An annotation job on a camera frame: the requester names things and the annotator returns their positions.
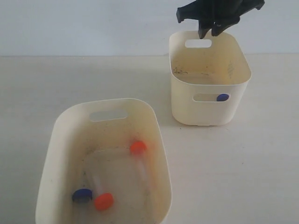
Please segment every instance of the plastic bin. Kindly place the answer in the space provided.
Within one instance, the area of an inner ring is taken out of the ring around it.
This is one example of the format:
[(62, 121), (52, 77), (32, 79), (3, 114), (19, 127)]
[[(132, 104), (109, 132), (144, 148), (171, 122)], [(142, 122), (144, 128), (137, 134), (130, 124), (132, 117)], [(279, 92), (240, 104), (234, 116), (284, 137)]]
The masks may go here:
[[(206, 39), (210, 47), (198, 47)], [(186, 125), (218, 126), (231, 121), (251, 71), (235, 38), (197, 31), (173, 34), (169, 42), (173, 117)]]
[[(129, 146), (136, 140), (147, 146), (151, 206), (144, 206), (148, 199), (140, 194), (135, 176), (127, 172), (133, 161)], [(147, 103), (128, 98), (75, 105), (58, 117), (40, 182), (36, 224), (74, 223), (71, 196), (90, 153), (98, 153), (96, 165), (102, 183), (114, 196), (114, 205), (103, 212), (90, 206), (88, 224), (165, 223), (171, 183), (160, 129)]]

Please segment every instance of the table surface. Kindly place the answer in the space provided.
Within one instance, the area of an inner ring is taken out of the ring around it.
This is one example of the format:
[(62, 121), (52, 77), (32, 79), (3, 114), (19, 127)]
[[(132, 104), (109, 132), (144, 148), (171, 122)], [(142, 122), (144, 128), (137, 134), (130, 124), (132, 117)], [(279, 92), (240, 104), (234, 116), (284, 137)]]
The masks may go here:
[(247, 55), (253, 77), (234, 119), (171, 115), (167, 56), (0, 57), (0, 220), (35, 223), (55, 119), (72, 105), (138, 98), (155, 110), (172, 182), (170, 224), (299, 222), (299, 55)]

